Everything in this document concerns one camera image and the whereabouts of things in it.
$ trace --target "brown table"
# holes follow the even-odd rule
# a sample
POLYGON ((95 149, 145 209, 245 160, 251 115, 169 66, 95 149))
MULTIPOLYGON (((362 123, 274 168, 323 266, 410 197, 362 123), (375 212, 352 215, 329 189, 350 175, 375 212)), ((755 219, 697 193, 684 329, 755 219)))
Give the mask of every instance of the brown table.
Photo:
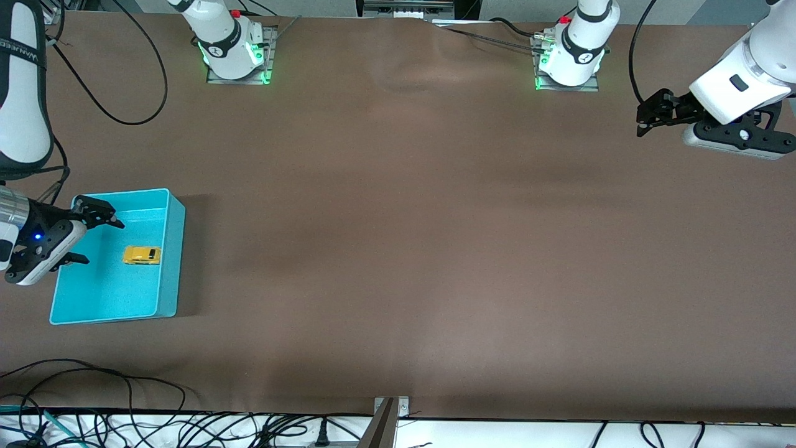
MULTIPOLYGON (((191 386, 192 409, 410 395, 422 416, 796 419, 796 156, 685 147, 681 128, 636 138, 630 27, 600 93, 576 94, 535 91, 521 51, 409 19, 299 19, 272 85, 206 85, 181 17, 141 21, 170 82, 147 125, 102 116, 50 54, 74 173, 60 202, 169 187, 188 210, 178 316, 54 327, 54 275, 0 284, 0 370, 82 358, 191 386)), ((645 28, 643 94, 685 92, 742 33, 645 28)), ((157 105, 158 66, 123 15, 70 14, 64 40, 117 115, 157 105)), ((41 400, 126 406, 106 385, 76 375, 41 400)))

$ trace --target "white robot link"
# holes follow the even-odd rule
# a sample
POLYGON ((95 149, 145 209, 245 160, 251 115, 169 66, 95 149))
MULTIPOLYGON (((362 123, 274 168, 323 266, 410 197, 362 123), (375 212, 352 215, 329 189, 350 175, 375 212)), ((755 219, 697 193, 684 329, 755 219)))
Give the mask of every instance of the white robot link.
POLYGON ((782 101, 796 87, 796 0, 768 0, 769 14, 744 34, 690 92, 661 89, 638 106, 637 135, 687 124, 685 144, 762 159, 796 149, 775 130, 782 101))
POLYGON ((45 31, 38 0, 0 0, 0 271, 32 285, 68 262, 88 229, 123 228, 105 201, 79 196, 71 210, 28 199, 6 181, 34 175, 53 152, 45 103, 45 31))
POLYGON ((238 80, 264 63, 263 26, 228 11, 222 0, 168 0, 188 21, 205 63, 226 80, 238 80))
POLYGON ((542 48, 548 56, 542 58, 539 70, 561 85, 584 84, 599 70, 619 14, 614 0, 579 0, 572 20, 561 18, 544 30, 542 48))

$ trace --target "blue plastic bin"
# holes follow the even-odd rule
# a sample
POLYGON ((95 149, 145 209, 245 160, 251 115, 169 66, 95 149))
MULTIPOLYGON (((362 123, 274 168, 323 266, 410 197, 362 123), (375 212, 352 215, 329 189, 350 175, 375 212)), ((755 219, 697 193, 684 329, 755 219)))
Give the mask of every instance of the blue plastic bin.
POLYGON ((110 202, 125 228, 96 227, 72 249, 90 263, 60 268, 50 323, 172 317, 177 313, 185 206, 166 188, 87 196, 110 202), (127 246, 160 247, 160 264, 124 264, 127 246))

